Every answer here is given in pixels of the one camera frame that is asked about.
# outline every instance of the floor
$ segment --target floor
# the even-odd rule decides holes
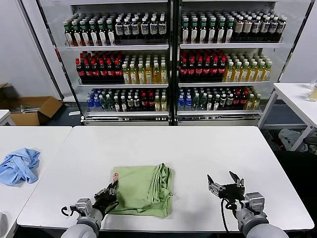
[[[78,111],[76,104],[64,105],[46,125],[81,125],[80,115],[69,116],[70,112]],[[303,123],[286,105],[276,105],[267,120],[269,124]],[[14,238],[57,238],[63,231],[19,227]],[[317,238],[317,233],[288,232],[290,238]],[[130,233],[130,232],[100,232],[100,238],[243,238],[242,234],[178,234],[178,233]]]

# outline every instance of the green towel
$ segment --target green towel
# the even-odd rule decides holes
[[[119,205],[111,214],[167,217],[172,211],[173,170],[158,166],[116,167]]]

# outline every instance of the bottle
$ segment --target bottle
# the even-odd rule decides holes
[[[251,93],[249,99],[247,100],[247,102],[244,105],[243,110],[251,110],[251,106],[253,104],[254,101],[254,94]]]
[[[151,39],[158,38],[158,23],[155,21],[154,17],[151,18],[150,34],[151,34]]]
[[[80,63],[79,59],[76,59],[76,70],[77,70],[77,73],[80,77],[80,79],[85,79],[85,71],[84,71],[84,68],[82,66],[82,64]]]
[[[219,20],[219,26],[217,28],[217,43],[222,43],[223,34],[224,34],[224,22],[226,18],[221,17]]]
[[[130,64],[130,77],[131,77],[131,83],[137,84],[137,73],[135,71],[134,64]]]
[[[269,74],[271,73],[272,61],[266,63],[266,68],[263,70],[261,81],[269,81]]]
[[[152,76],[152,70],[151,70],[150,63],[145,64],[145,77],[146,77],[146,83],[152,84],[153,76]]]
[[[219,103],[220,103],[220,95],[216,94],[216,97],[214,98],[214,101],[213,101],[213,110],[214,111],[218,110]]]
[[[158,33],[161,39],[166,38],[166,21],[164,21],[164,16],[161,16],[158,23]]]
[[[256,74],[258,62],[253,61],[251,68],[249,69],[247,76],[246,76],[246,82],[254,82],[254,75]]]
[[[168,83],[167,73],[166,73],[166,64],[164,62],[160,64],[160,75],[161,75],[161,82]]]
[[[229,62],[228,68],[226,68],[222,77],[223,82],[231,82],[232,70],[233,70],[233,62]]]
[[[201,23],[200,23],[200,28],[199,28],[199,43],[205,43],[206,41],[206,22],[207,22],[207,18],[202,17],[201,19]]]
[[[232,76],[231,76],[231,82],[238,82],[240,78],[240,72],[241,72],[241,62],[238,61],[236,63],[236,67],[232,71]]]
[[[233,37],[233,41],[241,41],[241,33],[242,33],[242,29],[243,29],[243,17],[240,16],[239,20],[237,20],[235,27],[234,27],[234,37]]]
[[[194,44],[196,43],[196,39],[197,39],[197,21],[198,18],[194,17],[193,21],[192,21],[192,26],[190,28],[190,43]]]
[[[233,33],[233,21],[234,21],[234,18],[230,17],[229,21],[228,21],[228,25],[227,25],[226,30],[225,30],[225,32],[226,32],[225,40],[224,40],[225,43],[231,42],[231,37],[232,37],[232,33]]]
[[[123,31],[124,31],[124,38],[127,40],[130,40],[132,35],[132,29],[131,29],[131,23],[129,22],[128,18],[124,19]]]
[[[209,26],[209,29],[208,29],[208,44],[211,44],[211,43],[214,42],[215,24],[216,24],[216,18],[215,17],[211,17],[210,26]]]
[[[257,98],[253,101],[251,105],[251,110],[258,110],[260,104],[261,94],[257,94]]]
[[[240,70],[239,82],[246,82],[247,74],[249,72],[249,62],[245,61],[243,67]]]
[[[281,36],[282,36],[283,31],[284,31],[285,26],[286,26],[286,20],[287,20],[287,17],[281,16],[281,20],[279,21],[276,32],[275,32],[275,38],[274,38],[275,42],[280,41]]]
[[[264,70],[264,65],[265,65],[265,62],[264,61],[261,61],[260,62],[260,66],[256,69],[256,73],[254,75],[254,81],[255,82],[261,82],[262,80],[262,75],[263,75],[263,70]]]

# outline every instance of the bottle label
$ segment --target bottle label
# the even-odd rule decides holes
[[[251,22],[245,22],[243,24],[243,32],[244,33],[249,33],[251,31],[251,26],[252,26],[252,23]]]
[[[240,76],[240,71],[236,71],[234,78],[233,78],[233,82],[238,82],[239,81],[239,76]]]
[[[146,78],[147,78],[147,84],[151,84],[151,83],[152,83],[151,73],[147,73],[145,76],[146,76]]]
[[[151,35],[156,35],[158,33],[158,25],[156,23],[150,24]]]
[[[253,22],[251,32],[252,33],[258,33],[260,30],[260,22]]]
[[[191,35],[190,43],[191,43],[191,44],[196,43],[196,38],[197,38],[197,30],[192,30],[192,35]]]
[[[132,73],[132,74],[130,74],[130,75],[131,75],[132,84],[136,84],[136,83],[137,83],[137,78],[136,78],[135,73]]]
[[[160,24],[158,25],[158,33],[159,33],[160,35],[166,34],[166,23],[160,23]]]
[[[77,45],[78,46],[82,46],[79,33],[75,33],[74,35],[75,35],[75,39],[76,39]]]
[[[132,34],[133,35],[138,35],[140,33],[138,24],[131,25],[131,29],[132,29]]]
[[[131,25],[124,25],[123,29],[125,35],[131,35]]]
[[[95,32],[91,33],[91,38],[93,38],[94,46],[98,46],[97,34]]]
[[[269,33],[274,33],[276,31],[276,28],[277,28],[277,22],[271,22],[270,26],[269,26]]]
[[[188,30],[183,30],[183,44],[187,44]]]
[[[217,110],[218,110],[218,107],[219,107],[219,103],[215,103],[214,106],[213,106],[213,110],[214,110],[214,111],[217,111]]]
[[[148,33],[149,33],[149,26],[148,26],[148,24],[142,24],[141,26],[142,26],[142,27],[141,27],[141,32],[142,32],[142,34],[143,34],[143,35],[148,35]]]
[[[227,72],[227,76],[226,76],[226,82],[230,82],[230,80],[231,80],[231,75],[232,75],[232,71],[228,71],[228,72]]]
[[[114,41],[114,33],[112,31],[108,32],[108,36],[109,36],[109,40],[110,40],[110,44],[112,46],[115,45],[115,41]]]
[[[241,33],[243,29],[243,22],[237,22],[234,28],[234,32]]]
[[[220,29],[220,30],[218,31],[218,37],[217,37],[217,43],[218,43],[218,44],[221,43],[222,38],[223,38],[223,34],[224,34],[224,30],[223,30],[223,29]]]
[[[162,77],[162,83],[167,83],[167,76],[165,72],[161,73],[161,77]]]
[[[65,37],[66,37],[66,40],[67,40],[67,45],[68,46],[74,46],[73,39],[71,38],[71,35],[69,33],[66,33]]]
[[[209,35],[208,35],[208,44],[211,44],[213,42],[214,39],[214,30],[210,30],[209,31]]]
[[[78,75],[79,76],[84,76],[85,75],[85,71],[78,71]]]
[[[232,36],[232,32],[233,32],[232,29],[228,29],[228,30],[227,30],[225,43],[230,43],[230,41],[231,41],[231,36]]]
[[[115,26],[115,32],[118,36],[122,36],[124,33],[123,26],[122,25],[116,25]]]
[[[104,32],[99,32],[99,35],[100,35],[100,39],[101,39],[101,44],[103,46],[106,46],[107,45],[107,41],[106,41],[106,35]]]
[[[246,77],[247,77],[247,71],[243,71],[241,74],[241,82],[245,82],[246,81]]]
[[[127,73],[123,75],[123,78],[124,78],[124,83],[129,84],[129,75]]]
[[[206,30],[201,30],[200,31],[200,37],[199,37],[199,43],[205,43],[205,38],[206,38]]]
[[[202,68],[196,68],[196,74],[201,74],[203,72]]]
[[[118,104],[115,104],[114,106],[115,106],[115,111],[119,112],[120,111],[120,106]]]
[[[211,110],[211,106],[212,106],[211,103],[208,103],[208,104],[207,104],[207,111],[210,111],[210,110]]]

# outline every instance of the red bottle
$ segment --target red bottle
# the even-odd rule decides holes
[[[85,71],[84,71],[84,68],[82,67],[79,59],[76,59],[76,70],[77,70],[79,77],[81,79],[84,79],[85,78]]]
[[[101,79],[106,79],[108,75],[108,71],[106,69],[103,59],[99,59],[99,70],[100,70]]]
[[[92,79],[93,71],[91,70],[90,63],[88,62],[87,59],[84,59],[84,64],[85,64],[85,73],[86,73],[87,79]]]

